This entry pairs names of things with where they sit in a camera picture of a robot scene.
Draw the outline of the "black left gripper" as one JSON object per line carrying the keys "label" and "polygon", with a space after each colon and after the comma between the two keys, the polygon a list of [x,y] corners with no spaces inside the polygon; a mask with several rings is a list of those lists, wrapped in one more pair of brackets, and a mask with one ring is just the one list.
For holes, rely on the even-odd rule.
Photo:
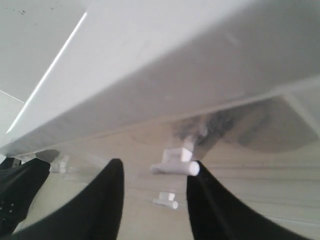
{"label": "black left gripper", "polygon": [[50,164],[34,158],[13,166],[14,158],[0,164],[0,234],[11,235],[24,221],[34,197],[50,174]]}

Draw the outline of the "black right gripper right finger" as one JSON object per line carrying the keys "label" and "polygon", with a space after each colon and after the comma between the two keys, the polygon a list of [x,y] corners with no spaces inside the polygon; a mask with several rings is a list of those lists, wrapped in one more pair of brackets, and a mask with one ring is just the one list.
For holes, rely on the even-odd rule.
{"label": "black right gripper right finger", "polygon": [[262,216],[226,189],[200,162],[187,177],[186,200],[195,240],[303,240]]}

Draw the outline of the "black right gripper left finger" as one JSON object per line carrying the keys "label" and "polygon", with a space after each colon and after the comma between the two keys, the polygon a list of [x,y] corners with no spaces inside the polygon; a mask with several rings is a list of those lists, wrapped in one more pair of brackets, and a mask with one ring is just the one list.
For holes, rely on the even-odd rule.
{"label": "black right gripper left finger", "polygon": [[114,158],[78,195],[11,240],[115,240],[124,207],[124,166]]}

